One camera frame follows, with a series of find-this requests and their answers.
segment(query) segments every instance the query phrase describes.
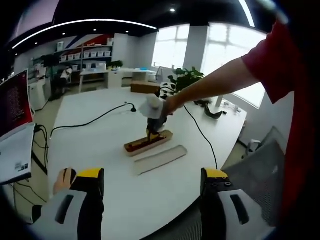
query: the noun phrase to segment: red shirt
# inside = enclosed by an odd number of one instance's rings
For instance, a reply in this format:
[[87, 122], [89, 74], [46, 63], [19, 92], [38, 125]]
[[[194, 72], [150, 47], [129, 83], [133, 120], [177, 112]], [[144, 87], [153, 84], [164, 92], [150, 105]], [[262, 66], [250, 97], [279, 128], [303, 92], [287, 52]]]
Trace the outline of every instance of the red shirt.
[[242, 57], [252, 75], [261, 81], [274, 104], [294, 91], [294, 108], [284, 164], [282, 214], [286, 215], [304, 186], [314, 161], [315, 126], [310, 103], [310, 80], [302, 55], [279, 22], [266, 40]]

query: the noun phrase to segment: laptop screen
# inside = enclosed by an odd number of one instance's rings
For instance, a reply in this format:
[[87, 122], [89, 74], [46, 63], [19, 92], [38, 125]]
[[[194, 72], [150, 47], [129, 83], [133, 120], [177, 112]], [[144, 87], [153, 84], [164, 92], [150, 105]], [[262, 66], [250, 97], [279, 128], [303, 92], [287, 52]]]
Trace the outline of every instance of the laptop screen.
[[25, 70], [0, 85], [0, 138], [32, 121], [28, 97], [28, 71]]

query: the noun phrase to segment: red sleeve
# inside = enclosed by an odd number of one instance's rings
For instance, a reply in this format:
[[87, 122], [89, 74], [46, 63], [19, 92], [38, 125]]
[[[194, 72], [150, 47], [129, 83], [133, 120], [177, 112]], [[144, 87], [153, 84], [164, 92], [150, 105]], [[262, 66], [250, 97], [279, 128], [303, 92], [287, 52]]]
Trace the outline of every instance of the red sleeve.
[[294, 90], [288, 61], [291, 41], [286, 26], [276, 22], [266, 40], [242, 57], [251, 74], [263, 84], [273, 104]]

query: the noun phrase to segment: wooden block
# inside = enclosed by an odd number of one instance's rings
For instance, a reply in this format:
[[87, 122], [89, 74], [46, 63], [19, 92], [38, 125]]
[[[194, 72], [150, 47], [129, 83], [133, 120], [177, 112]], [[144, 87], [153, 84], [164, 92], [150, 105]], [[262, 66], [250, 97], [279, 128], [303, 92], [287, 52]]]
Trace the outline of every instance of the wooden block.
[[129, 142], [124, 145], [125, 152], [128, 156], [133, 157], [164, 144], [172, 139], [174, 134], [169, 130], [160, 132], [160, 136], [148, 142], [148, 138], [144, 137], [139, 140]]
[[160, 152], [156, 155], [148, 156], [134, 162], [134, 172], [138, 176], [154, 169], [160, 168], [163, 165], [169, 164], [187, 154], [187, 149], [178, 145], [174, 148]]
[[160, 85], [154, 82], [133, 81], [131, 83], [131, 92], [140, 94], [155, 94], [159, 91]]

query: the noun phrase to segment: laptop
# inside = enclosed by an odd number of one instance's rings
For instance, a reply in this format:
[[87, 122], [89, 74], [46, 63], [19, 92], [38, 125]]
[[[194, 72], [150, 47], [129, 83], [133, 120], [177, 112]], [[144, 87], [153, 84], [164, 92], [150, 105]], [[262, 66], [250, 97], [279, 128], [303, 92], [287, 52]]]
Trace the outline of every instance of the laptop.
[[0, 185], [31, 177], [34, 130], [25, 70], [0, 85]]

